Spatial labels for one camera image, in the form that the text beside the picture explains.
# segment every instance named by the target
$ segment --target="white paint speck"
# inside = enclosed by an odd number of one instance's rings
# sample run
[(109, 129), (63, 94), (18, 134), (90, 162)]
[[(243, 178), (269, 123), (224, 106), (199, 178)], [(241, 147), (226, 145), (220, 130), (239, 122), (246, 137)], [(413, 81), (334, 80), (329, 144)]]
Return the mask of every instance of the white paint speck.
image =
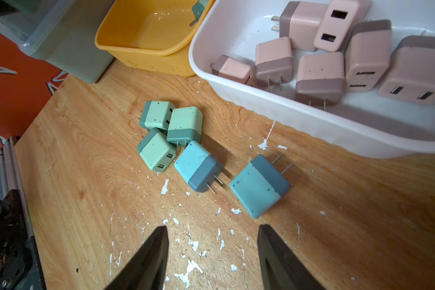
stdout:
[(268, 139), (269, 139), (269, 136), (271, 136), (271, 132), (272, 132), (272, 129), (274, 128), (275, 124), (276, 124), (276, 122), (274, 121), (272, 123), (272, 127), (271, 127), (271, 130), (269, 131), (268, 137), (266, 139), (263, 139), (262, 143), (258, 145), (258, 148), (260, 148), (261, 150), (266, 150), (268, 148)]
[(111, 260), (113, 258), (113, 253), (109, 255), (109, 274), (111, 275)]
[(296, 227), (298, 228), (298, 247), (300, 247), (300, 225), (298, 223), (296, 223)]
[(190, 281), (188, 279), (188, 275), (193, 271), (193, 269), (197, 269), (198, 271), (200, 271), (200, 274), (203, 274), (203, 271), (200, 269), (200, 266), (198, 266), (197, 263), (195, 263), (194, 261), (190, 262), (190, 260), (188, 262), (189, 264), (187, 266), (187, 270), (185, 274), (174, 273), (174, 277), (179, 278), (182, 282), (186, 284), (186, 289), (190, 287)]
[(167, 183), (169, 182), (169, 179), (166, 179), (163, 185), (163, 188), (161, 189), (161, 194), (165, 195), (167, 193)]
[(232, 211), (234, 214), (239, 214), (239, 213), (242, 212), (242, 210), (241, 210), (240, 208), (239, 208), (239, 209), (232, 208), (231, 211)]
[(196, 252), (197, 251), (197, 249), (198, 249), (198, 241), (192, 241), (191, 239), (190, 239), (190, 237), (189, 237), (189, 242), (188, 242), (188, 244), (191, 246), (191, 245), (193, 245), (193, 247), (191, 248), (194, 252)]
[(116, 265), (118, 265), (118, 268), (119, 268), (119, 264), (121, 263), (121, 254), (122, 254), (122, 252), (119, 253), (119, 259), (117, 262), (115, 262)]

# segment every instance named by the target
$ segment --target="usb port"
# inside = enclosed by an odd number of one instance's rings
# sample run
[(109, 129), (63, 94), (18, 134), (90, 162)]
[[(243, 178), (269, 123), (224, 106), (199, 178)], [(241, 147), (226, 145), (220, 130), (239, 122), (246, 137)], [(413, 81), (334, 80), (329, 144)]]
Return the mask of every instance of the usb port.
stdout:
[(330, 16), (335, 18), (345, 19), (347, 17), (347, 14), (348, 12), (345, 11), (333, 10)]
[(321, 39), (327, 40), (327, 41), (330, 41), (330, 42), (334, 42), (336, 38), (337, 38), (336, 36), (333, 36), (333, 35), (330, 35), (330, 34), (327, 34), (327, 33), (323, 33), (322, 37), (321, 37)]
[(357, 76), (371, 76), (373, 75), (375, 72), (359, 72), (356, 75)]
[(390, 94), (398, 95), (398, 93), (399, 93), (402, 89), (403, 89), (403, 87), (400, 87), (400, 86), (395, 87), (393, 90), (391, 90)]
[(425, 94), (422, 94), (422, 96), (418, 97), (419, 100), (425, 100), (426, 98), (428, 98), (429, 96), (431, 96), (433, 94), (433, 91), (428, 91)]

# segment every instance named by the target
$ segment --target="wood grain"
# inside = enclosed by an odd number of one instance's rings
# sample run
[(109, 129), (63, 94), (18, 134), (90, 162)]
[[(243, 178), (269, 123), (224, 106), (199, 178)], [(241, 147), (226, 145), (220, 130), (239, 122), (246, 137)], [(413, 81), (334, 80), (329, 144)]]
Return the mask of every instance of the wood grain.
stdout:
[[(225, 166), (217, 194), (193, 192), (173, 166), (148, 170), (136, 151), (148, 100), (203, 112), (202, 144)], [(16, 145), (47, 287), (102, 289), (168, 219), (166, 289), (185, 288), (174, 273), (189, 259), (203, 270), (189, 274), (190, 289), (262, 289), (256, 238), (265, 223), (326, 289), (435, 289), (435, 155), (363, 158), (279, 123), (262, 151), (272, 124), (198, 77), (118, 61), (97, 84), (67, 77)], [(254, 220), (227, 185), (257, 154), (280, 153), (278, 169), (295, 164), (285, 174), (292, 189)]]

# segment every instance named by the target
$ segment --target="usb wall charger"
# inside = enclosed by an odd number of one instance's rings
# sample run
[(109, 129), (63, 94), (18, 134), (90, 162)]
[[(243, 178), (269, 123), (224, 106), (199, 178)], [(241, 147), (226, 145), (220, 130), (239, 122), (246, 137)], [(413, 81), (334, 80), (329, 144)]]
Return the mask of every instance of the usb wall charger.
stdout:
[(225, 54), (211, 65), (211, 72), (215, 76), (227, 78), (250, 87), (255, 84), (253, 68), (243, 62), (231, 58)]
[(176, 158), (176, 146), (166, 141), (166, 135), (157, 128), (143, 138), (137, 151), (151, 171), (160, 173)]
[(435, 37), (403, 38), (378, 89), (380, 96), (430, 106), (435, 104)]
[(255, 77), (260, 88), (290, 82), (293, 78), (290, 38), (282, 37), (258, 44), (255, 64)]
[(171, 115), (175, 108), (170, 101), (147, 101), (139, 124), (148, 131), (158, 128), (165, 132), (169, 128)]
[(390, 20), (360, 22), (351, 32), (345, 53), (348, 92), (368, 92), (390, 65), (392, 23)]
[(203, 114), (197, 107), (174, 109), (167, 130), (167, 141), (187, 146), (192, 140), (200, 142)]
[(279, 37), (290, 37), (292, 49), (316, 51), (314, 39), (326, 10), (327, 4), (291, 1), (280, 17), (272, 17), (273, 21), (280, 22), (272, 30), (279, 31)]
[(371, 0), (332, 0), (322, 18), (314, 46), (325, 51), (338, 51), (352, 27), (360, 22)]
[(297, 102), (312, 106), (336, 105), (345, 94), (344, 57), (339, 51), (300, 58), (296, 79)]
[(196, 192), (204, 193), (211, 189), (213, 193), (216, 193), (211, 188), (211, 184), (215, 179), (222, 184), (218, 178), (223, 169), (222, 164), (196, 141), (190, 142), (180, 154), (174, 167)]
[(293, 165), (291, 163), (284, 171), (279, 172), (272, 163), (259, 154), (231, 182), (230, 187), (252, 218), (258, 218), (290, 189), (290, 183), (283, 174)]

